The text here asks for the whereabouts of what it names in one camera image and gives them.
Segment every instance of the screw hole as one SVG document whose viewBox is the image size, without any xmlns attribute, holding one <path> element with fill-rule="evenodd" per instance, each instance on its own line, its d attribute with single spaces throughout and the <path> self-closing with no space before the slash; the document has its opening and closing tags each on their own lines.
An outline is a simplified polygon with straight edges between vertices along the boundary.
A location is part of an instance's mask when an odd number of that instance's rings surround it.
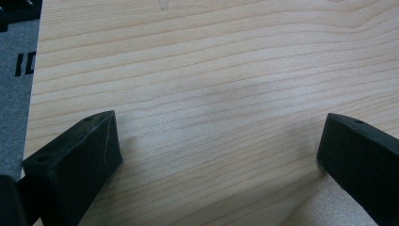
<svg viewBox="0 0 399 226">
<path fill-rule="evenodd" d="M 46 162 L 47 160 L 50 159 L 50 155 L 44 155 L 38 158 L 38 162 L 42 163 L 42 162 Z"/>
</svg>

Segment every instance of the gray surface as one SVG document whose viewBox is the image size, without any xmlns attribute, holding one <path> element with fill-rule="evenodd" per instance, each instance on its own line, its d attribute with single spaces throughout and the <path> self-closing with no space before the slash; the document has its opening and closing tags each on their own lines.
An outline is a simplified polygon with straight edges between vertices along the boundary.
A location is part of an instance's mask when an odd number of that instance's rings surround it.
<svg viewBox="0 0 399 226">
<path fill-rule="evenodd" d="M 24 74 L 27 53 L 35 52 L 39 20 L 10 24 L 0 33 L 0 174 L 19 179 L 28 119 L 33 74 Z M 19 54 L 23 72 L 15 76 Z"/>
<path fill-rule="evenodd" d="M 378 226 L 329 175 L 320 191 L 300 205 L 283 226 Z"/>
</svg>

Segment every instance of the black clamp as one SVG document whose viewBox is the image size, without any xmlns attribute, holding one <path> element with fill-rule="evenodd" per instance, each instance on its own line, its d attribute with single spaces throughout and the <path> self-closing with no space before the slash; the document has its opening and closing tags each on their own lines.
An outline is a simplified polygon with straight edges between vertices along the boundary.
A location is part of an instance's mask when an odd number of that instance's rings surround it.
<svg viewBox="0 0 399 226">
<path fill-rule="evenodd" d="M 23 162 L 18 183 L 0 176 L 0 225 L 74 226 L 122 163 L 114 111 L 79 121 Z"/>
<path fill-rule="evenodd" d="M 363 121 L 329 114 L 317 160 L 378 225 L 399 225 L 398 139 Z"/>
</svg>

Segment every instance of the wooden board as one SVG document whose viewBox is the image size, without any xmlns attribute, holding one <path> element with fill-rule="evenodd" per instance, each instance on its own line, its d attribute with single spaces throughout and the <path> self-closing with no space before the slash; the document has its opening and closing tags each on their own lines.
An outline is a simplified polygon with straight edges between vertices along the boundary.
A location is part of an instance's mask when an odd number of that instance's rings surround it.
<svg viewBox="0 0 399 226">
<path fill-rule="evenodd" d="M 323 187 L 328 112 L 399 137 L 398 7 L 45 1 L 25 157 L 114 109 L 125 162 L 82 225 L 280 225 Z"/>
</svg>

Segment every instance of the light wood surface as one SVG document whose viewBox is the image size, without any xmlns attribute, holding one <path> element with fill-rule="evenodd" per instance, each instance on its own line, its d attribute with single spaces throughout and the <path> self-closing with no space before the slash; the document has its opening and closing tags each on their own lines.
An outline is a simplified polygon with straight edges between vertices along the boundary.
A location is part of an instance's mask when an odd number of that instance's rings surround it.
<svg viewBox="0 0 399 226">
<path fill-rule="evenodd" d="M 328 112 L 399 137 L 398 7 L 46 0 L 25 156 L 114 109 L 125 162 L 81 225 L 295 225 Z"/>
</svg>

